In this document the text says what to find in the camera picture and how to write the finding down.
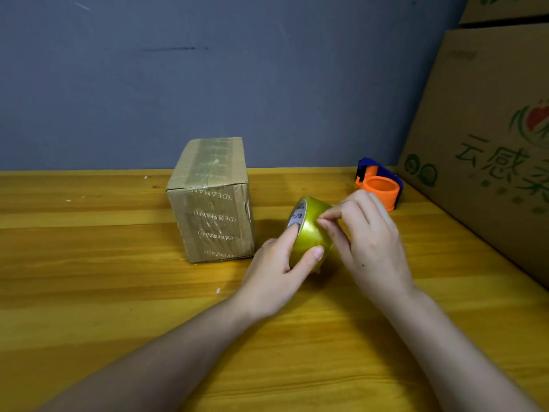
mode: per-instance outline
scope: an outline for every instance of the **cardboard box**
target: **cardboard box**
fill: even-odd
[[[549,286],[549,24],[449,31],[397,172]]]
[[[549,0],[469,0],[460,25],[549,14]]]
[[[189,262],[254,255],[242,138],[191,140],[166,192]]]

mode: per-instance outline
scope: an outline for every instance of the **table surface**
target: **table surface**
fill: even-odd
[[[352,168],[250,169],[257,244]],[[250,259],[190,265],[171,171],[0,173],[0,410],[29,410],[234,292]],[[549,408],[549,292],[406,186],[391,216],[416,283]],[[238,339],[189,410],[438,410],[421,369],[335,253]]]

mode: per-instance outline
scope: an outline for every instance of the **left hand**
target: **left hand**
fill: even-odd
[[[234,295],[255,320],[274,315],[286,305],[324,254],[322,246],[313,247],[290,270],[288,260],[298,232],[298,225],[292,224],[280,237],[267,240]]]

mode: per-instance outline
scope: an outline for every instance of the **packing tape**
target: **packing tape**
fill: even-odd
[[[317,224],[316,220],[320,214],[331,207],[331,205],[312,197],[303,197],[295,205],[290,213],[287,224],[287,227],[295,223],[299,224],[298,238],[295,240],[292,254],[290,255],[289,264],[291,268],[299,262],[307,250],[317,245],[324,247],[324,256],[322,256],[313,270],[318,269],[326,259],[329,250],[332,248],[332,240],[324,228]]]

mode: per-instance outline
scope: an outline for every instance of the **blue-gray wall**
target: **blue-gray wall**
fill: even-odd
[[[397,162],[466,0],[0,0],[0,170]]]

